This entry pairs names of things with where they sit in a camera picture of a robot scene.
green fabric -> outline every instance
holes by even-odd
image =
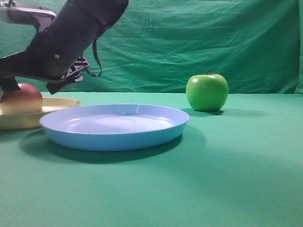
[[[63,0],[26,0],[58,11]],[[231,93],[292,93],[298,86],[298,0],[131,0],[98,42],[103,76],[64,91],[185,92],[194,74],[226,77]],[[34,29],[0,23],[0,56]],[[85,52],[98,73],[92,50]],[[45,83],[32,82],[46,91]]]
[[[300,9],[300,28],[303,27],[303,0],[299,0]],[[303,94],[303,30],[300,30],[300,71],[299,71],[299,86],[296,90],[297,93]]]
[[[0,226],[303,226],[301,94],[230,95],[215,115],[193,112],[185,94],[58,96],[191,118],[182,139],[121,153],[63,148],[39,129],[0,132]]]

beige plate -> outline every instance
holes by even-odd
[[[3,115],[0,111],[0,130],[28,129],[39,127],[40,118],[51,112],[79,106],[81,102],[71,98],[44,97],[41,113]]]

green cloth backdrop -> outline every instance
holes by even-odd
[[[22,1],[57,12],[65,2]],[[23,50],[34,32],[0,23],[0,56]],[[192,75],[212,70],[230,93],[303,92],[299,0],[131,0],[98,49],[103,75],[64,91],[185,92]],[[98,73],[91,47],[85,57]]]

blue plate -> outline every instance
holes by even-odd
[[[138,104],[81,106],[41,118],[50,140],[89,151],[123,151],[157,146],[180,136],[187,113],[170,107]]]

red apple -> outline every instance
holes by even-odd
[[[0,104],[2,114],[32,114],[42,111],[43,97],[33,85],[18,84],[20,91],[15,91]]]

